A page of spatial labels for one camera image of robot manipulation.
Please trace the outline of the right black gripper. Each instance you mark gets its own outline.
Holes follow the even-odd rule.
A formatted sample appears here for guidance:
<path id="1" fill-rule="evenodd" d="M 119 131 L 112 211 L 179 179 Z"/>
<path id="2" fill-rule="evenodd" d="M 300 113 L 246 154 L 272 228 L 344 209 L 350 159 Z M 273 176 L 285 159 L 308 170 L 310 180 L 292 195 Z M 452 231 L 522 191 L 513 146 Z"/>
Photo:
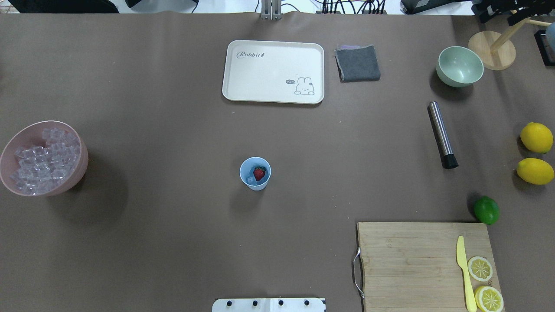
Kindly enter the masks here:
<path id="1" fill-rule="evenodd" d="M 517 24 L 526 18 L 548 14 L 554 10 L 553 0 L 478 0 L 477 16 L 486 23 L 494 16 L 516 12 L 507 18 L 508 24 Z"/>

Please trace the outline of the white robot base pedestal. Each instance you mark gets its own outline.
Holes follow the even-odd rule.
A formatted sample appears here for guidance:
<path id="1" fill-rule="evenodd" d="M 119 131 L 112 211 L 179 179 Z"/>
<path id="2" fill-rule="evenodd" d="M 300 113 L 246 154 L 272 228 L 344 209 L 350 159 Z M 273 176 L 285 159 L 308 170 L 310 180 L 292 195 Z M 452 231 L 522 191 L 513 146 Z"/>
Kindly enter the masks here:
<path id="1" fill-rule="evenodd" d="M 217 299 L 212 312 L 325 312 L 324 298 Z"/>

